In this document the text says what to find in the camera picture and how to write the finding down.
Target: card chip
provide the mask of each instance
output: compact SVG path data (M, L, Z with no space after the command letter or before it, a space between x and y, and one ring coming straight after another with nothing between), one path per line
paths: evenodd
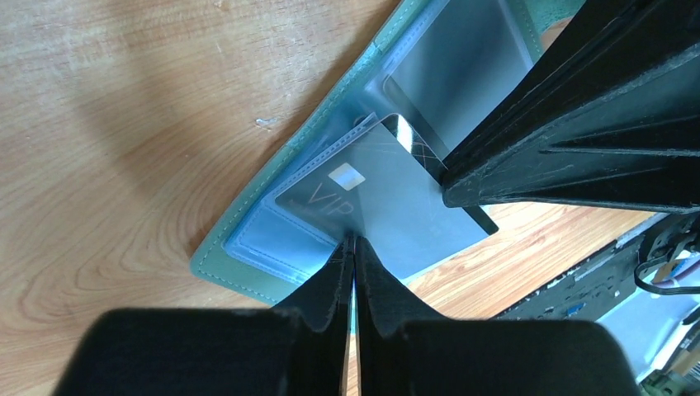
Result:
M345 191L352 190L366 180L365 177L349 163L344 163L343 165L336 167L334 171L329 173L329 177L333 179L334 182L338 183L339 186L344 188Z

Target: card holder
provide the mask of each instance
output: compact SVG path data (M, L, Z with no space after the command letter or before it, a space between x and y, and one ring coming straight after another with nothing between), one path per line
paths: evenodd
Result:
M195 252L192 272L268 303L284 298L323 265L335 238L275 202L283 183L352 133L358 120L371 124L393 114L418 131L437 160L444 158L537 61L538 37L520 0L402 2L319 109L224 213ZM466 246L494 229L480 210L470 218L477 225L461 236ZM429 267L394 273L408 282Z

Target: wooden table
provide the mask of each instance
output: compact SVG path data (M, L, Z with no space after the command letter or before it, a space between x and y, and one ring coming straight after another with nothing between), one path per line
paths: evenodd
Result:
M6 2L0 393L49 393L108 309L262 307L192 276L188 258L395 5ZM497 235L411 286L445 314L496 314L648 215L492 213Z

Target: wallet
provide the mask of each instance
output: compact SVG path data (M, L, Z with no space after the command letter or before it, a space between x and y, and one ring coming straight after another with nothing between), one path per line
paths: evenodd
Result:
M192 273L275 304L348 231L404 283L495 232L480 208L441 205L441 160L537 62L542 32L583 2L404 0L217 221Z

